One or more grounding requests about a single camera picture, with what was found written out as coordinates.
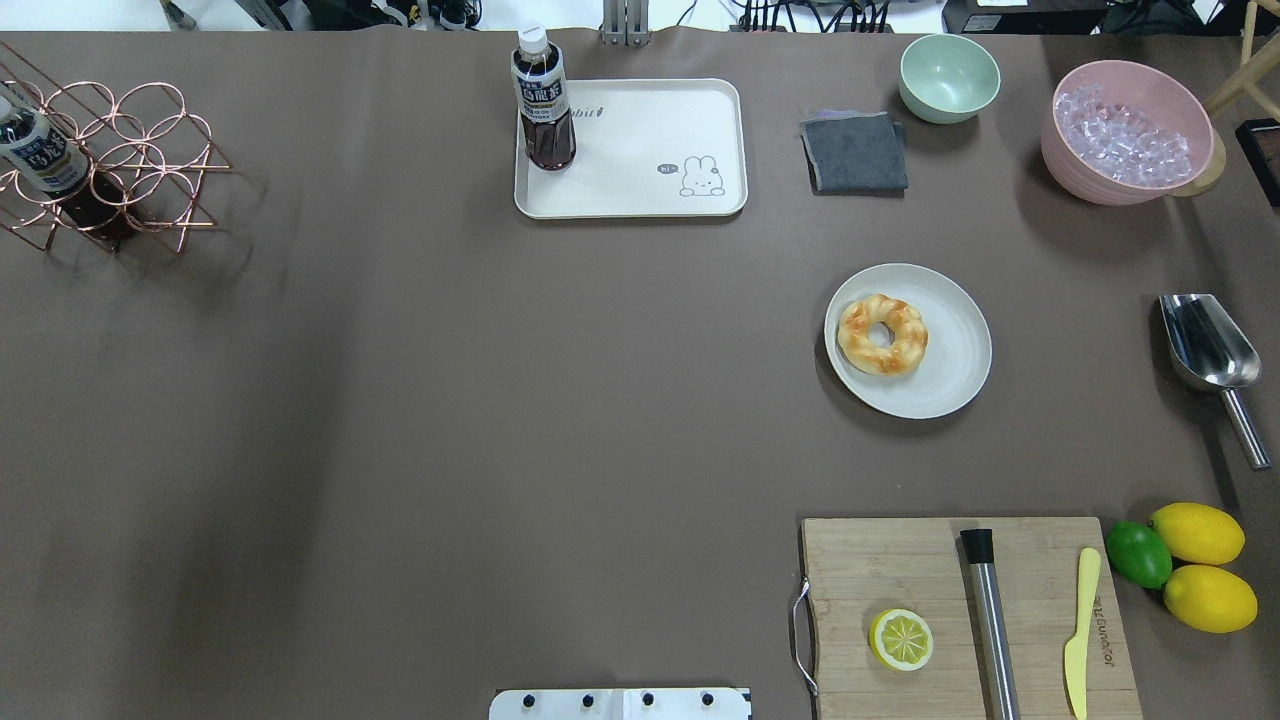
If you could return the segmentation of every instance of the cutting board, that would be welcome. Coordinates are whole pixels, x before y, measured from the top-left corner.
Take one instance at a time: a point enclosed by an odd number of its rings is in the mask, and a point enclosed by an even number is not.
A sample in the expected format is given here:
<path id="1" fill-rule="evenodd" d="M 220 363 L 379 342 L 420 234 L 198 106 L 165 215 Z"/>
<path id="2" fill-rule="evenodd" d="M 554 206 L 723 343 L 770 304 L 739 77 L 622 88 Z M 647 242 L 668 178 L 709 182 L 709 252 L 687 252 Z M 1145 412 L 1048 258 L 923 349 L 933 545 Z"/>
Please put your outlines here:
<path id="1" fill-rule="evenodd" d="M 1097 518 L 806 519 L 801 525 L 814 632 L 818 720 L 984 720 L 986 665 L 960 530 L 991 528 L 996 575 L 1025 720 L 1073 717 L 1062 646 L 1075 632 L 1080 550 L 1102 553 L 1089 634 L 1089 720 L 1140 720 L 1142 707 Z M 933 657 L 902 673 L 868 647 L 890 607 L 922 615 Z"/>

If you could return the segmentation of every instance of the metal scoop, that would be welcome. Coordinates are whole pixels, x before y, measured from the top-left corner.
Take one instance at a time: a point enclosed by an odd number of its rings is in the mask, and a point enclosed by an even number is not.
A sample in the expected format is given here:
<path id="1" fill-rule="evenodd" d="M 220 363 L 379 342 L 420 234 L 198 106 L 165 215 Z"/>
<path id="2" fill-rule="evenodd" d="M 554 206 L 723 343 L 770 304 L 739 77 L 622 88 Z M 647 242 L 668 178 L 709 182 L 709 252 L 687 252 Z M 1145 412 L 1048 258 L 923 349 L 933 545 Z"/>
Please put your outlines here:
<path id="1" fill-rule="evenodd" d="M 1212 295 L 1161 295 L 1160 309 L 1178 375 L 1201 392 L 1220 392 L 1249 465 L 1270 468 L 1271 457 L 1236 392 L 1262 372 L 1248 338 Z"/>

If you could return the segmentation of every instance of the napkin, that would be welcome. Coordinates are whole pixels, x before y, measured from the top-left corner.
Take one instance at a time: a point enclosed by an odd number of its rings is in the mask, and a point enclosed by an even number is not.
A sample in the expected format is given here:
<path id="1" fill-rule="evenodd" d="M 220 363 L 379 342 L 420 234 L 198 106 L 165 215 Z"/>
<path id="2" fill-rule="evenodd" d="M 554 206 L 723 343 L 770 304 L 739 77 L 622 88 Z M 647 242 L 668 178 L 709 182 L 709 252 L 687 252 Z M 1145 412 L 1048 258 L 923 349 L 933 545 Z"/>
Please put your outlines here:
<path id="1" fill-rule="evenodd" d="M 800 136 L 818 192 L 906 188 L 902 124 L 888 113 L 819 110 Z"/>

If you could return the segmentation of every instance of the pink bowl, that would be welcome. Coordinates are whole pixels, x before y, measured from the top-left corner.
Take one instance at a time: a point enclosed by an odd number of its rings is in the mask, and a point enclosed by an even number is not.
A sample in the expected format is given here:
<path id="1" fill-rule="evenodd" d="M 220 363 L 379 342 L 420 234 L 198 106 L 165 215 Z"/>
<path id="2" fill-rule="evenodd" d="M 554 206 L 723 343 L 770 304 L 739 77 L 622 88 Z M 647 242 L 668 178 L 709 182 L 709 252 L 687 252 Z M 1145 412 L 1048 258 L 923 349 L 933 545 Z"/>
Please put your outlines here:
<path id="1" fill-rule="evenodd" d="M 1053 102 L 1064 92 L 1094 83 L 1102 86 L 1103 102 L 1139 108 L 1161 129 L 1181 133 L 1190 150 L 1190 177 L 1167 187 L 1140 187 L 1114 181 L 1076 156 L 1057 123 Z M 1167 195 L 1204 172 L 1213 154 L 1213 127 L 1199 100 L 1176 79 L 1138 63 L 1098 60 L 1075 68 L 1057 83 L 1041 129 L 1041 154 L 1053 179 L 1071 195 L 1100 205 L 1134 205 Z"/>

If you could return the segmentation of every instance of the lemon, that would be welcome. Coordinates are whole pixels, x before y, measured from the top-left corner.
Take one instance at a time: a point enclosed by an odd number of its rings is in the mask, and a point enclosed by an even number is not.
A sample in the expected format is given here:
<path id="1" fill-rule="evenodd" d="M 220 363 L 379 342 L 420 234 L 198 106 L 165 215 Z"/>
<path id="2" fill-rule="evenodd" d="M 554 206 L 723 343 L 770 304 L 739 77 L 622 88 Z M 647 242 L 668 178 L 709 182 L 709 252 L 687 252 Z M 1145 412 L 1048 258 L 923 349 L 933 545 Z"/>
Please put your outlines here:
<path id="1" fill-rule="evenodd" d="M 1183 565 L 1165 583 L 1165 607 L 1197 630 L 1234 633 L 1258 616 L 1258 596 L 1221 568 Z"/>
<path id="2" fill-rule="evenodd" d="M 1244 548 L 1244 530 L 1226 512 L 1198 502 L 1175 502 L 1151 515 L 1151 529 L 1179 560 L 1224 565 Z"/>
<path id="3" fill-rule="evenodd" d="M 895 670 L 919 670 L 933 656 L 929 624 L 910 610 L 886 610 L 872 621 L 872 653 Z"/>

